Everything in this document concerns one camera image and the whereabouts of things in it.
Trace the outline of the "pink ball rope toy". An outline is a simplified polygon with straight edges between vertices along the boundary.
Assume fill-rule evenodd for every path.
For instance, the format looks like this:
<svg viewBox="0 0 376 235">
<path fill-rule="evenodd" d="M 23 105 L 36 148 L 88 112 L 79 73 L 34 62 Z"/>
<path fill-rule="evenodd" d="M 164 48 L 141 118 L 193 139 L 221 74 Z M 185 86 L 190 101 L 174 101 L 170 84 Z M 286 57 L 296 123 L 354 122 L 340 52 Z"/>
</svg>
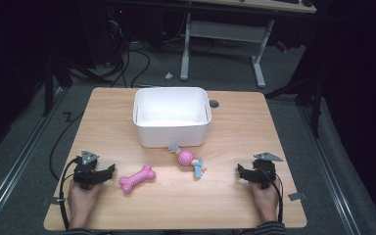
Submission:
<svg viewBox="0 0 376 235">
<path fill-rule="evenodd" d="M 194 168 L 194 178 L 200 179 L 204 172 L 204 162 L 200 157 L 196 157 L 191 151 L 181 149 L 176 143 L 172 143 L 168 149 L 177 156 L 177 161 L 182 166 Z"/>
</svg>

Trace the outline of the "pink bone toy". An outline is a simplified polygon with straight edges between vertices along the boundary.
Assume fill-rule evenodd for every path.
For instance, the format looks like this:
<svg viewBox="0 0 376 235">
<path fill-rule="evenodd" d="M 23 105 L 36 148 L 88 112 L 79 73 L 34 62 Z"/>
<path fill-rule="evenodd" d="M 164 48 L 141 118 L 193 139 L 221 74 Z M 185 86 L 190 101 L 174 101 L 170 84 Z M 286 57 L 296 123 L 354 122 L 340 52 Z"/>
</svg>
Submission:
<svg viewBox="0 0 376 235">
<path fill-rule="evenodd" d="M 142 169 L 131 176 L 123 176 L 119 179 L 118 184 L 124 194 L 129 194 L 132 189 L 144 180 L 156 178 L 156 173 L 149 164 L 144 164 Z"/>
</svg>

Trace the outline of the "black metal stand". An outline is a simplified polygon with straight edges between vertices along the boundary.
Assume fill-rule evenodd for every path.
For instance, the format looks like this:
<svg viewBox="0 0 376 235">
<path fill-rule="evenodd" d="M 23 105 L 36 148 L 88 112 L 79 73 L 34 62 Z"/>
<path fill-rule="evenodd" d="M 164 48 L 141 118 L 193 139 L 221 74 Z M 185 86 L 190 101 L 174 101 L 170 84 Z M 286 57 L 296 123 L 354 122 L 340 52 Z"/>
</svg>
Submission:
<svg viewBox="0 0 376 235">
<path fill-rule="evenodd" d="M 48 117 L 54 106 L 54 82 L 56 79 L 62 88 L 71 88 L 72 79 L 70 75 L 70 69 L 74 69 L 84 74 L 90 79 L 97 82 L 108 83 L 108 80 L 101 75 L 88 70 L 87 68 L 74 63 L 64 57 L 51 56 L 45 65 L 44 87 L 45 87 L 45 103 L 44 113 L 45 117 Z"/>
<path fill-rule="evenodd" d="M 312 76 L 297 81 L 265 94 L 266 99 L 273 99 L 282 94 L 296 94 L 295 103 L 299 107 L 310 107 L 309 128 L 315 137 L 319 136 L 318 123 L 321 115 L 321 99 L 324 85 L 322 76 Z"/>
</svg>

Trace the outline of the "white plastic bin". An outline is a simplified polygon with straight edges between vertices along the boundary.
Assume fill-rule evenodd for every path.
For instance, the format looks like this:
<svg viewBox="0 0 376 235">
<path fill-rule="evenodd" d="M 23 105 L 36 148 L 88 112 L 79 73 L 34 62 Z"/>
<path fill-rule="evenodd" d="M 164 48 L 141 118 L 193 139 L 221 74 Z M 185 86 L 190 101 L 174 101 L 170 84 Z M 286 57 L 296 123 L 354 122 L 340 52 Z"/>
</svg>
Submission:
<svg viewBox="0 0 376 235">
<path fill-rule="evenodd" d="M 135 94 L 133 122 L 143 147 L 201 146 L 211 121 L 210 100 L 203 88 L 143 88 Z"/>
</svg>

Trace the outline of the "black computer tower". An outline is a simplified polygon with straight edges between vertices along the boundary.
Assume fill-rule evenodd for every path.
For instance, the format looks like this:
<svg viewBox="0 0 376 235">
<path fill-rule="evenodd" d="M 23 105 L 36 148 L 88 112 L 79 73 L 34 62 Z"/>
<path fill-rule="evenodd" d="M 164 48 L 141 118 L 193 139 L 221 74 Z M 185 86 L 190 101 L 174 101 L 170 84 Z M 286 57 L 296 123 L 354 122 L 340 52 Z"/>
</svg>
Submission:
<svg viewBox="0 0 376 235">
<path fill-rule="evenodd" d="M 118 9 L 108 5 L 83 4 L 80 11 L 94 68 L 115 66 L 118 63 L 119 44 L 123 37 Z"/>
</svg>

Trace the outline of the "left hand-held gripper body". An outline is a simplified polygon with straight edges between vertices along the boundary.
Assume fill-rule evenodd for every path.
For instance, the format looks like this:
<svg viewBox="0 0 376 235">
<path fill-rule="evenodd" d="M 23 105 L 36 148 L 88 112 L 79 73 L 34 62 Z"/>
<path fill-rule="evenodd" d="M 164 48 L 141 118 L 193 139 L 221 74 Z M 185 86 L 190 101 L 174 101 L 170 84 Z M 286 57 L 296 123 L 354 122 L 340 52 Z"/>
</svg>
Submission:
<svg viewBox="0 0 376 235">
<path fill-rule="evenodd" d="M 94 185 L 93 178 L 97 172 L 96 166 L 99 156 L 97 154 L 81 151 L 81 156 L 77 158 L 77 165 L 73 173 L 73 181 L 78 183 L 84 190 L 90 190 Z"/>
</svg>

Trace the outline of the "person's right striped sleeve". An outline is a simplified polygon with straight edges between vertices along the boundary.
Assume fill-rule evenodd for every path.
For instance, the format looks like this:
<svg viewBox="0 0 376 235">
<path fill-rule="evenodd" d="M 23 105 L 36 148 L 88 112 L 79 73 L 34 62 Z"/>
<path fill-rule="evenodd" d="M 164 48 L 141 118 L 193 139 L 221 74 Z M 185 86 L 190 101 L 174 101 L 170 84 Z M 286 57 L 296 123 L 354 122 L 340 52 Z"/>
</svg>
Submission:
<svg viewBox="0 0 376 235">
<path fill-rule="evenodd" d="M 287 235 L 285 225 L 278 221 L 268 221 L 259 225 L 254 235 Z"/>
</svg>

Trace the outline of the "person's right hand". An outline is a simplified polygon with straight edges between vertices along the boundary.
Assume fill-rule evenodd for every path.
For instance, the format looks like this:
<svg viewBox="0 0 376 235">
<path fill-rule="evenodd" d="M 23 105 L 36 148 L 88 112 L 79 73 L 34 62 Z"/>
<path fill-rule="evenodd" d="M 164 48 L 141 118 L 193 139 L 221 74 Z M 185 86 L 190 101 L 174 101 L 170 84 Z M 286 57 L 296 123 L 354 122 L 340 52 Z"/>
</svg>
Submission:
<svg viewBox="0 0 376 235">
<path fill-rule="evenodd" d="M 260 221 L 262 223 L 276 221 L 279 201 L 276 188 L 271 185 L 262 189 L 257 183 L 251 183 L 250 186 L 254 194 L 254 201 Z"/>
</svg>

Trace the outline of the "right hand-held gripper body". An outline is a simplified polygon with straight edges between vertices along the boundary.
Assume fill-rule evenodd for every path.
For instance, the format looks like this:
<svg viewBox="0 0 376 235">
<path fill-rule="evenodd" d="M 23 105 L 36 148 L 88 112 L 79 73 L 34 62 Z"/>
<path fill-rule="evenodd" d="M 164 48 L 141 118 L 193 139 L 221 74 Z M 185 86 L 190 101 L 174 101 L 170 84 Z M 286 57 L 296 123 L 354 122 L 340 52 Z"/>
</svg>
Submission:
<svg viewBox="0 0 376 235">
<path fill-rule="evenodd" d="M 252 181 L 258 183 L 262 189 L 266 189 L 276 178 L 275 162 L 282 162 L 283 159 L 274 154 L 265 152 L 255 154 L 253 165 Z"/>
</svg>

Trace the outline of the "white-legged wooden desk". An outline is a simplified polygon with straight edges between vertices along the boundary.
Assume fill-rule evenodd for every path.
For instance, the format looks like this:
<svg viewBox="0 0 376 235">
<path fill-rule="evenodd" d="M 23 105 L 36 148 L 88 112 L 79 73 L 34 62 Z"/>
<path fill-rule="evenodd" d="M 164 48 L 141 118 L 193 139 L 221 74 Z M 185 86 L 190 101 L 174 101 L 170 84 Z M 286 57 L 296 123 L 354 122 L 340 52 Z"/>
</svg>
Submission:
<svg viewBox="0 0 376 235">
<path fill-rule="evenodd" d="M 309 14 L 317 9 L 309 0 L 187 0 L 189 7 L 236 7 L 240 10 L 262 10 L 273 14 Z M 189 77 L 190 39 L 192 37 L 222 39 L 240 42 L 252 42 L 259 45 L 257 53 L 251 57 L 255 78 L 259 88 L 265 87 L 260 60 L 271 34 L 275 19 L 270 17 L 265 26 L 245 25 L 239 23 L 218 23 L 213 20 L 192 20 L 191 14 L 185 17 L 184 51 L 182 55 L 180 79 Z"/>
</svg>

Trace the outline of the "metal floor rail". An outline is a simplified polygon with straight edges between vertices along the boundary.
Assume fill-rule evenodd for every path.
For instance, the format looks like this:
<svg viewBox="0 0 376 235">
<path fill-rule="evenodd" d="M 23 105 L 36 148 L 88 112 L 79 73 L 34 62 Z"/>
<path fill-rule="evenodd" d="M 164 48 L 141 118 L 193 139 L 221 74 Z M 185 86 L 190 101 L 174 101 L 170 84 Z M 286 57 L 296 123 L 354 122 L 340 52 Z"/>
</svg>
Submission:
<svg viewBox="0 0 376 235">
<path fill-rule="evenodd" d="M 40 89 L 0 143 L 0 211 L 22 176 L 48 121 L 68 91 L 67 88 L 58 88 L 51 99 L 53 104 L 46 111 L 44 90 Z"/>
<path fill-rule="evenodd" d="M 323 149 L 320 139 L 315 136 L 311 129 L 308 110 L 302 107 L 297 107 L 297 110 L 301 116 L 301 119 L 305 123 L 305 128 L 311 139 L 312 145 L 314 146 L 315 155 L 317 157 L 317 160 L 319 161 L 324 181 L 329 189 L 335 208 L 345 227 L 347 235 L 361 235 L 359 227 L 350 209 L 348 200 L 340 187 L 336 175 L 333 172 L 333 169 L 328 161 L 327 155 Z"/>
</svg>

